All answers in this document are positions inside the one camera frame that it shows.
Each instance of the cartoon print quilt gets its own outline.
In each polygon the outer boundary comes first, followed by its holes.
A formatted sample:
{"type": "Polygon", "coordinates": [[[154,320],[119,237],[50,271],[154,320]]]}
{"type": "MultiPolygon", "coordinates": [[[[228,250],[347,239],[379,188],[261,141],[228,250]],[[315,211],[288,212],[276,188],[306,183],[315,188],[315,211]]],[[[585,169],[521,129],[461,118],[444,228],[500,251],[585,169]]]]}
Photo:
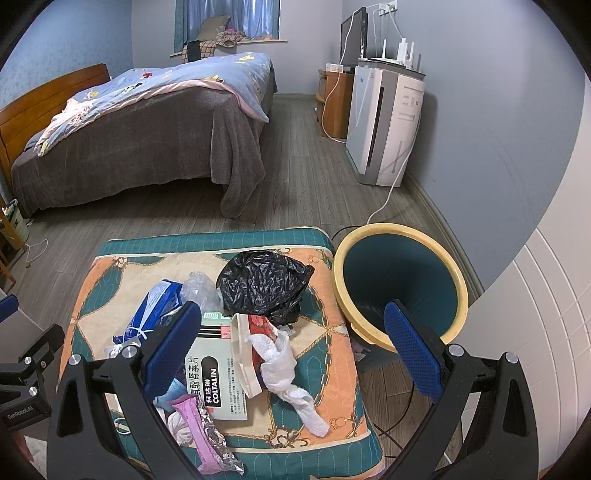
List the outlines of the cartoon print quilt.
{"type": "MultiPolygon", "coordinates": [[[[228,446],[244,463],[245,479],[364,479],[384,468],[384,454],[362,402],[345,320],[332,287],[333,251],[316,228],[266,232],[190,233],[111,240],[92,262],[68,328],[60,371],[73,353],[104,358],[103,349],[121,332],[145,293],[163,278],[183,281],[203,271],[215,281],[226,263],[245,249],[272,249],[311,264],[315,272],[301,303],[290,343],[297,359],[295,383],[315,398],[330,424],[325,438],[313,436],[288,403],[264,390],[247,400],[246,421],[216,421],[228,446]]],[[[123,417],[108,395],[112,418],[123,417]]],[[[119,435],[127,454],[143,462],[133,432],[119,435]]],[[[196,465],[195,448],[183,449],[196,465]]],[[[213,480],[239,480],[236,472],[213,480]]]]}
{"type": "Polygon", "coordinates": [[[261,108],[271,72],[271,59],[264,53],[210,57],[170,69],[132,69],[110,82],[83,90],[70,98],[62,113],[53,117],[35,145],[43,156],[60,140],[106,113],[120,110],[142,99],[185,88],[225,90],[238,99],[249,117],[267,123],[261,108]]]}

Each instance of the yellow trash can rim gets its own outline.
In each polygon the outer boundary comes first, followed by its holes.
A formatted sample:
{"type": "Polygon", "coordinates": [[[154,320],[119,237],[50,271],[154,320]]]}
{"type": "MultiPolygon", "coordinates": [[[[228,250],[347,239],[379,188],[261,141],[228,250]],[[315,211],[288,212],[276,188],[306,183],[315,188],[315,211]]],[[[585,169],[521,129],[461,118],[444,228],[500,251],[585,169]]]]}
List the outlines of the yellow trash can rim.
{"type": "Polygon", "coordinates": [[[345,314],[352,329],[363,340],[371,345],[378,345],[390,352],[396,352],[388,335],[369,323],[357,309],[353,300],[351,300],[351,297],[349,296],[345,285],[345,277],[343,275],[345,258],[354,244],[366,237],[379,235],[381,233],[392,233],[406,236],[423,244],[435,253],[446,266],[452,277],[453,283],[456,286],[457,293],[456,317],[448,330],[441,336],[443,343],[450,343],[455,337],[457,337],[458,333],[460,333],[468,314],[468,289],[462,272],[452,256],[433,238],[415,230],[414,228],[398,225],[396,223],[372,223],[355,229],[344,238],[336,251],[335,261],[333,263],[333,288],[339,307],[345,314]]]}

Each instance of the blue gripper pad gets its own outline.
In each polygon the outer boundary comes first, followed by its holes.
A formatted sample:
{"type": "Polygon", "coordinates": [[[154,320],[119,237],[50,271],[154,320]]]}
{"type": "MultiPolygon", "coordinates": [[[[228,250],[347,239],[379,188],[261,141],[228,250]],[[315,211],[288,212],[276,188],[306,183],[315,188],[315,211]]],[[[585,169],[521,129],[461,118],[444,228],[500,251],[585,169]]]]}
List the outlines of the blue gripper pad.
{"type": "Polygon", "coordinates": [[[6,320],[18,310],[18,299],[14,295],[0,300],[0,322],[6,320]]]}
{"type": "Polygon", "coordinates": [[[142,351],[153,349],[154,352],[144,372],[144,395],[150,400],[168,391],[201,330],[199,305],[188,301],[179,314],[180,317],[171,325],[154,330],[142,345],[142,351]],[[163,339],[159,335],[160,332],[167,332],[163,339]]]}
{"type": "Polygon", "coordinates": [[[419,392],[434,402],[439,400],[443,393],[441,366],[404,312],[394,302],[386,305],[384,326],[419,392]]]}

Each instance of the person's hand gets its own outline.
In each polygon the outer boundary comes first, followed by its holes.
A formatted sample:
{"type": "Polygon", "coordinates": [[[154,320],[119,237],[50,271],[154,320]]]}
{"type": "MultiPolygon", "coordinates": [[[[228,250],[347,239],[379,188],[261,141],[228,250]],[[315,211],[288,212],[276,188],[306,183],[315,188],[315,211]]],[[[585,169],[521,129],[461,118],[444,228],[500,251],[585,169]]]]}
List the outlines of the person's hand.
{"type": "Polygon", "coordinates": [[[12,438],[14,442],[17,444],[18,449],[21,453],[25,456],[29,462],[33,461],[33,455],[31,455],[31,451],[27,446],[27,442],[25,441],[25,436],[21,432],[12,432],[12,438]]]}

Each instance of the gray blanket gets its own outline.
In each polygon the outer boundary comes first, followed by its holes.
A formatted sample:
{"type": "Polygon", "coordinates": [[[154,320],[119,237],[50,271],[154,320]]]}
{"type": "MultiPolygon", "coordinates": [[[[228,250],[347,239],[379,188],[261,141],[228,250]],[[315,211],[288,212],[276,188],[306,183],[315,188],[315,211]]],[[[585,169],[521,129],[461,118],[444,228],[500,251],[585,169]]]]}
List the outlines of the gray blanket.
{"type": "MultiPolygon", "coordinates": [[[[265,113],[276,91],[271,70],[265,113]]],[[[156,96],[99,118],[43,157],[26,150],[12,165],[12,191],[29,217],[133,187],[211,177],[228,187],[222,215],[237,218],[265,176],[263,126],[229,92],[195,87],[156,96]]]]}

